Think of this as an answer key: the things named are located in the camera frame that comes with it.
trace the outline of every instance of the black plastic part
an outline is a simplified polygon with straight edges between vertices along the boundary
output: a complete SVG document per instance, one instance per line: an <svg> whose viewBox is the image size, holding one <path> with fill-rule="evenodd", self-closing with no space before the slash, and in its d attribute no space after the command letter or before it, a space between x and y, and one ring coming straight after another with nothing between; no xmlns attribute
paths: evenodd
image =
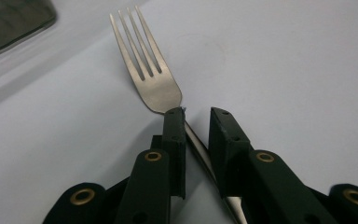
<svg viewBox="0 0 358 224"><path fill-rule="evenodd" d="M212 107L209 151L222 197L241 196L241 175L251 142L231 113Z"/></svg>
<svg viewBox="0 0 358 224"><path fill-rule="evenodd" d="M138 155L117 211L116 224L169 223L169 161L163 150L147 150Z"/></svg>
<svg viewBox="0 0 358 224"><path fill-rule="evenodd" d="M340 223L358 224L358 187L350 184L335 185L329 198L335 215Z"/></svg>
<svg viewBox="0 0 358 224"><path fill-rule="evenodd" d="M128 178L122 180L108 190L97 184L82 183L68 189L54 204L44 220L44 224L107 224L116 219L117 209L121 202ZM94 196L88 203L75 205L71 198L78 193L78 200L90 196L91 189Z"/></svg>
<svg viewBox="0 0 358 224"><path fill-rule="evenodd" d="M337 223L278 155L255 150L249 161L252 183L271 223Z"/></svg>
<svg viewBox="0 0 358 224"><path fill-rule="evenodd" d="M176 107L164 114L162 150L170 155L171 195L186 196L186 132L185 111Z"/></svg>
<svg viewBox="0 0 358 224"><path fill-rule="evenodd" d="M84 197L94 196L88 203L74 204L71 198L77 195L77 201L81 202ZM105 190L102 186L91 183L82 183L68 189L55 203L45 218L44 224L94 224L100 218L100 209L103 207Z"/></svg>

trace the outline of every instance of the fork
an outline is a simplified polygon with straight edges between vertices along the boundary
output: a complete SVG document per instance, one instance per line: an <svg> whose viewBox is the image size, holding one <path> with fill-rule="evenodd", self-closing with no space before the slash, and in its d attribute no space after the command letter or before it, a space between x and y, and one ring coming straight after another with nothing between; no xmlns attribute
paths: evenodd
<svg viewBox="0 0 358 224"><path fill-rule="evenodd" d="M130 76L139 95L150 110L155 113L164 114L169 109L180 106L182 101L182 93L179 89L179 86L176 84L176 81L174 80L168 65L163 59L161 52L158 49L158 45L145 22L144 16L137 6L135 6L135 10L151 49L149 50L146 47L143 37L141 36L141 33L139 32L136 25L135 19L133 18L130 9L127 8L133 32L138 39L139 46L142 49L143 57L141 56L141 53L133 41L131 32L124 20L123 15L120 11L118 14L125 34L129 40L133 55L136 59L136 62L138 63L138 68L135 66L131 59L129 51L127 50L126 44L124 43L123 37L120 34L117 23L112 14L110 14L110 20L112 22L113 30L115 32L116 40L120 48L121 55L124 59L124 63L127 65ZM193 153L196 155L197 159L207 171L208 175L217 187L216 178L213 173L213 168L207 148L202 144L200 139L193 132L187 122L185 122L185 130L187 138L190 140ZM224 202L227 205L231 215L234 217L236 223L246 223L246 219L241 209L240 198L228 197L224 199Z"/></svg>

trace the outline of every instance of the white background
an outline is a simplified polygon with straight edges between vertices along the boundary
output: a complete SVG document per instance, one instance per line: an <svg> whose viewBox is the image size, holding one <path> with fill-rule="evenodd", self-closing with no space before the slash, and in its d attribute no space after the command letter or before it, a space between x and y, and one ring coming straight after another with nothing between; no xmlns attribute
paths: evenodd
<svg viewBox="0 0 358 224"><path fill-rule="evenodd" d="M162 132L109 13L138 5L208 143L211 106L308 186L358 185L358 1L53 0L57 22L0 55L0 223L41 223L68 188L109 188ZM232 223L187 153L172 223Z"/></svg>

